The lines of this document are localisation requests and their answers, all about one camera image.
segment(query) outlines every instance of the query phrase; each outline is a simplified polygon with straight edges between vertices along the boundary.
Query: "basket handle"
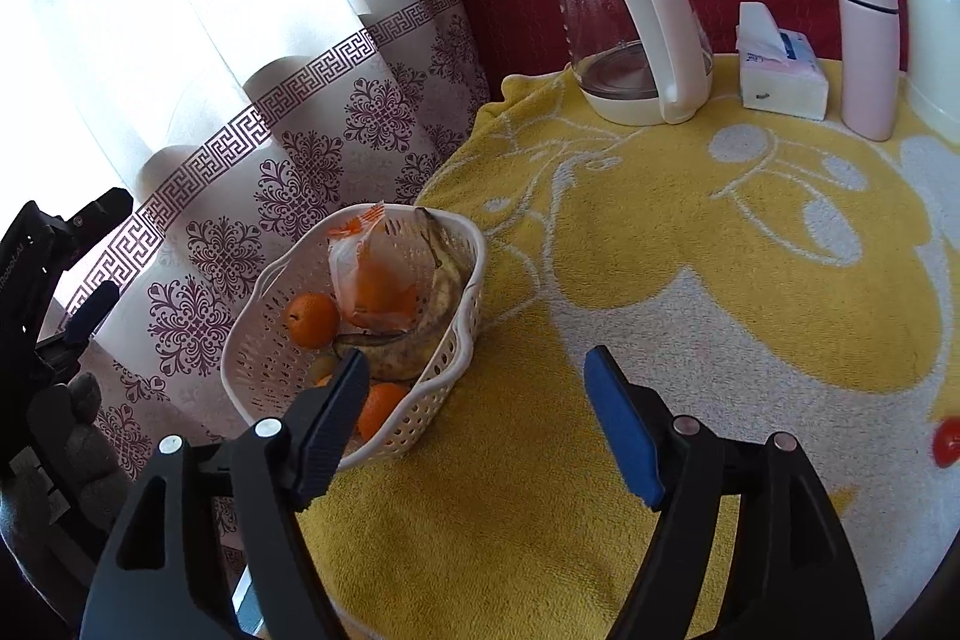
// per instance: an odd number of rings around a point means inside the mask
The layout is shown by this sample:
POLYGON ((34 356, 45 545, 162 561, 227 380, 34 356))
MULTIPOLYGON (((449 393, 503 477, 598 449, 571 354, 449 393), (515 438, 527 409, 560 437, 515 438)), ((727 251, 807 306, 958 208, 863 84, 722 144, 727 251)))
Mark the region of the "basket handle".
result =
POLYGON ((253 293, 250 295, 251 301, 260 299, 274 283, 275 279, 280 277, 280 272, 284 271, 285 268, 287 268, 286 257, 281 257, 278 258, 277 261, 268 263, 264 271, 256 278, 256 283, 253 284, 253 293))

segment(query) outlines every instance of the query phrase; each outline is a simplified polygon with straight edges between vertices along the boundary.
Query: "glass kettle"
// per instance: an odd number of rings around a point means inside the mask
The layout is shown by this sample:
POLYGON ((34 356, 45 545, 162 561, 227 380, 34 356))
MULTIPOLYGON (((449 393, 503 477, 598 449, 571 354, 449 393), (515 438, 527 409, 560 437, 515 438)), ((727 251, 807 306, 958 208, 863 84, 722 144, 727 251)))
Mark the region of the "glass kettle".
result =
POLYGON ((626 125, 679 124, 707 101, 713 54, 689 0, 560 0, 590 106, 626 125))

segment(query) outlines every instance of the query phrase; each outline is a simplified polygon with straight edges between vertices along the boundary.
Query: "curtain trim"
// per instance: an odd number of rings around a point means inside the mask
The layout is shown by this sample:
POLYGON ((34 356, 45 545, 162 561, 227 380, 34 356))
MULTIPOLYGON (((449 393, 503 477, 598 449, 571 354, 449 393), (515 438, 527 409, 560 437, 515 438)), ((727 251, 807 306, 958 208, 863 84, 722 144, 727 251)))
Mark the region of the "curtain trim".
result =
POLYGON ((124 292, 163 244, 167 230, 207 186, 270 138, 270 129, 381 47, 429 23, 461 0, 419 0, 322 52, 211 136, 127 218, 70 298, 72 314, 104 280, 124 292))

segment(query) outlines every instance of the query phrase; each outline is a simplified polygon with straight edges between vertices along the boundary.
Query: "white plastic basket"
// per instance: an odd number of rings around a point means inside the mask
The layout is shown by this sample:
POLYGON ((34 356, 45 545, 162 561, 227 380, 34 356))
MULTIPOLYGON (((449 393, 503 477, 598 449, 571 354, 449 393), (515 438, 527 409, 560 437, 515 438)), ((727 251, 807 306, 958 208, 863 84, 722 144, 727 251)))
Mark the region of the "white plastic basket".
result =
MULTIPOLYGON (((309 385, 307 368, 317 352, 290 341, 283 326, 284 311, 296 295, 306 290, 333 295, 326 235, 370 207, 354 204, 320 220, 257 278, 250 301, 230 329, 220 362, 227 396, 248 424, 283 415, 294 396, 309 385)), ((430 210, 430 214, 440 220, 446 239, 464 261, 472 262, 472 274, 453 321, 424 373, 374 437, 359 447, 352 441, 338 470, 368 458, 399 455, 413 447, 473 356, 487 244, 472 220, 443 210, 430 210)), ((419 290, 429 290, 433 256, 413 215, 414 207, 385 205, 387 235, 416 271, 419 290)), ((353 330, 346 321, 344 327, 353 330)))

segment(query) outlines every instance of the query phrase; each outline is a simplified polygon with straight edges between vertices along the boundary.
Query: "silver screw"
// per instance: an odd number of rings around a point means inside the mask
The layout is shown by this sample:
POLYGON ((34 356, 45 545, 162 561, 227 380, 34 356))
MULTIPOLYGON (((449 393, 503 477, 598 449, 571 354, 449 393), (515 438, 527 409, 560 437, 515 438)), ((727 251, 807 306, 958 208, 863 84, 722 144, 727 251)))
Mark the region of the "silver screw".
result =
POLYGON ((160 445, 157 446, 160 453, 166 453, 167 456, 170 453, 176 453, 182 447, 184 447, 184 441, 176 434, 168 434, 167 437, 163 437, 160 440, 160 445))
POLYGON ((673 419, 673 429, 684 437, 693 437, 700 430, 700 421, 690 415, 678 415, 673 419))
POLYGON ((253 432, 256 432, 258 437, 269 439, 280 434, 282 428, 283 424, 280 423, 278 418, 264 418, 262 421, 257 421, 256 426, 253 427, 253 432))
POLYGON ((790 453, 797 450, 797 437, 794 437, 793 434, 787 434, 787 432, 777 432, 774 434, 774 445, 781 451, 790 453))

